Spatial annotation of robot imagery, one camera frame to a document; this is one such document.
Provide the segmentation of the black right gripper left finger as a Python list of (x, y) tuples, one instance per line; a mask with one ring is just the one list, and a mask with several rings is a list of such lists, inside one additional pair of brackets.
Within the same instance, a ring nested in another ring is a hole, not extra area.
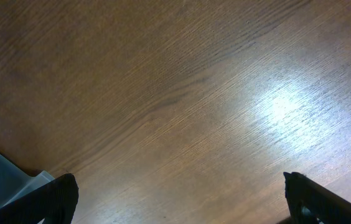
[(78, 198), (75, 176), (64, 174), (0, 208), (0, 224), (71, 224)]

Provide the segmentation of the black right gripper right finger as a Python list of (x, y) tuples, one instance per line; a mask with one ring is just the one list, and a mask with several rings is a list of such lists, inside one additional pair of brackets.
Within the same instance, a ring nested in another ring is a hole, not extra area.
[(298, 172), (284, 172), (290, 222), (351, 224), (351, 203)]

